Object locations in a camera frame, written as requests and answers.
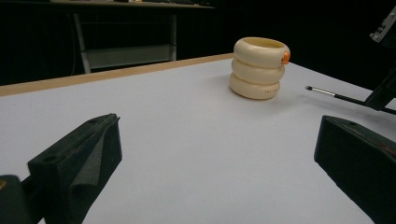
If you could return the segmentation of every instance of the desk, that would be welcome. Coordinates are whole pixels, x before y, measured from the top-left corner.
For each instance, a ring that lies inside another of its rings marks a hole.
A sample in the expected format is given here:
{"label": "desk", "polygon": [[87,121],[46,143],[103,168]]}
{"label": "desk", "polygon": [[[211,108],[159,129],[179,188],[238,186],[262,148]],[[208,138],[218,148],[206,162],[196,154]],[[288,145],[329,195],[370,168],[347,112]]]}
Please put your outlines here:
{"label": "desk", "polygon": [[56,10],[56,11],[130,11],[130,10],[159,10],[166,12],[192,13],[194,11],[210,11],[213,7],[201,7],[196,5],[181,5],[181,4],[164,4],[164,3],[148,3],[148,2],[111,2],[106,0],[92,0],[92,1],[70,1],[70,0],[49,0],[46,1],[13,1],[0,0],[1,9],[17,9],[17,10]]}
{"label": "desk", "polygon": [[370,93],[293,63],[275,98],[242,98],[232,57],[0,87],[0,170],[24,179],[39,152],[116,113],[123,161],[84,223],[373,223],[314,162],[319,125],[335,116],[395,141],[395,117],[307,91]]}
{"label": "desk", "polygon": [[[71,0],[51,0],[53,4],[64,5],[86,5],[92,7],[164,7],[164,8],[195,8],[208,9],[213,7],[200,7],[198,5],[181,5],[149,2],[129,2],[120,3],[106,0],[91,1],[71,1]],[[92,68],[115,67],[127,64],[137,63],[156,63],[164,61],[175,61],[177,59],[177,15],[169,15],[169,43],[155,46],[138,46],[129,48],[116,49],[86,49],[84,35],[81,29],[79,15],[74,14],[74,19],[78,34],[79,50],[81,53],[82,64],[86,74],[91,72]]]}

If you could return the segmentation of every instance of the wooden table edge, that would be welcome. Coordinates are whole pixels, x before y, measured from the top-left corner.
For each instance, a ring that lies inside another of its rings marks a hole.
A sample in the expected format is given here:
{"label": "wooden table edge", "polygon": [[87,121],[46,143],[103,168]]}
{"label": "wooden table edge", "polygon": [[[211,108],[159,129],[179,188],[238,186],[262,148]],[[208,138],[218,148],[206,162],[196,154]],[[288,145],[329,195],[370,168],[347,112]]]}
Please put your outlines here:
{"label": "wooden table edge", "polygon": [[106,80],[116,77],[128,77],[133,75],[140,75],[149,72],[157,72],[166,69],[194,65],[198,63],[210,63],[214,61],[226,60],[226,59],[231,59],[232,57],[233,57],[233,53],[227,53],[227,54],[212,55],[201,58],[180,60],[180,61],[167,62],[167,63],[154,63],[149,65],[128,67],[128,68],[122,68],[116,70],[109,70],[105,72],[97,72],[97,73],[76,75],[70,77],[57,77],[57,78],[51,78],[45,80],[5,85],[5,86],[0,86],[0,96],[21,94],[31,91],[43,91],[43,90],[72,86],[82,83]]}

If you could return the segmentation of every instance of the stacked rings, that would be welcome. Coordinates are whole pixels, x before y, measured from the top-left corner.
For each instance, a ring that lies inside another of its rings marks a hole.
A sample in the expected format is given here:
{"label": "stacked rings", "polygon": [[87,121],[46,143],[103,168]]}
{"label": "stacked rings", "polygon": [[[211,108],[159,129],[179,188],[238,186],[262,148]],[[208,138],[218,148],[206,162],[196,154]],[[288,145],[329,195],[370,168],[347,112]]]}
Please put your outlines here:
{"label": "stacked rings", "polygon": [[289,62],[289,48],[273,39],[245,37],[235,43],[233,54],[231,89],[251,99],[273,98]]}

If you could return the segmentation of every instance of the table surface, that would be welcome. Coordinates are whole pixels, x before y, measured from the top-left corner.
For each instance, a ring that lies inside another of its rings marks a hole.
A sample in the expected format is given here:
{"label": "table surface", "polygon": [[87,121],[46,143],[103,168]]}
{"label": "table surface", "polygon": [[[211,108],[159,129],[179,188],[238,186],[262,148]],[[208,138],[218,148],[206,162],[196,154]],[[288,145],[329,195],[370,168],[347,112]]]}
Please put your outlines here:
{"label": "table surface", "polygon": [[294,63],[275,98],[243,98],[232,57],[0,87],[2,175],[24,179],[38,153],[116,113],[123,160],[84,223],[373,223],[314,162],[318,130],[329,115],[395,141],[394,116],[307,91],[371,92]]}

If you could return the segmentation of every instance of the orange marking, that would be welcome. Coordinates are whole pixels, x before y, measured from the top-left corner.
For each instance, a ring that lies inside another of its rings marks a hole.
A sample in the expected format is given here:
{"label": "orange marking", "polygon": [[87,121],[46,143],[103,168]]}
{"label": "orange marking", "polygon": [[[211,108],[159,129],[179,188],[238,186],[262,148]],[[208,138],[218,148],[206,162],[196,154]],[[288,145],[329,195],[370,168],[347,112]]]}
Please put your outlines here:
{"label": "orange marking", "polygon": [[285,54],[283,55],[281,63],[282,64],[288,64],[289,63],[289,59],[290,59],[290,53],[285,52]]}

